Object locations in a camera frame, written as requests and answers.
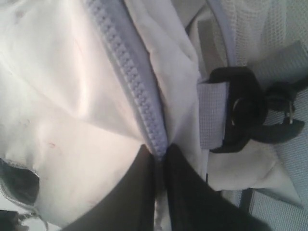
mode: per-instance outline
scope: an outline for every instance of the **white nylon fabric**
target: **white nylon fabric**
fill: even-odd
[[[203,172],[199,137],[198,58],[170,0],[126,0],[150,54],[164,105],[168,140]]]
[[[35,207],[64,226],[101,201],[144,143],[80,0],[0,6],[0,157],[40,177]]]

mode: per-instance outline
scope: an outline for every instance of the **plastic buckle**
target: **plastic buckle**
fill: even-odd
[[[229,82],[226,128],[223,145],[213,153],[241,151],[253,139],[262,143],[281,143],[297,137],[305,123],[294,119],[297,92],[289,83],[275,83],[266,92],[247,67],[219,68],[208,83]],[[263,125],[268,111],[284,112],[281,124]]]
[[[229,82],[225,137],[223,145],[211,152],[239,152],[250,140],[245,128],[265,122],[268,112],[266,98],[254,73],[247,67],[215,69],[208,83],[221,82]]]

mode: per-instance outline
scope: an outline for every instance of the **gray webbing strap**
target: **gray webbing strap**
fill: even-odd
[[[308,75],[307,49],[297,42],[273,54],[265,60],[251,65],[263,87],[277,81],[295,82]],[[295,101],[295,118],[305,121],[303,132],[295,139],[275,145],[279,158],[289,172],[294,187],[308,209],[308,90],[299,93]],[[269,123],[277,123],[283,115],[270,113]]]
[[[223,197],[239,207],[242,191],[224,191]],[[304,209],[258,191],[253,192],[250,213],[269,224],[273,231],[308,230],[308,215]]]
[[[200,144],[202,149],[222,145],[225,130],[227,83],[198,84]]]

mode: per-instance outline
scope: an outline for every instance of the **zipper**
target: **zipper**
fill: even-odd
[[[130,89],[135,105],[142,118],[143,125],[147,131],[153,152],[161,160],[168,146],[167,135],[165,132],[162,133],[162,131],[165,131],[165,128],[155,118],[152,100],[147,94],[127,46],[117,31],[115,23],[112,22],[104,4],[99,0],[86,0],[85,2],[91,15],[94,16],[94,21],[101,32],[101,37],[109,52],[112,54],[112,57],[116,60],[118,68],[121,70],[124,80]]]

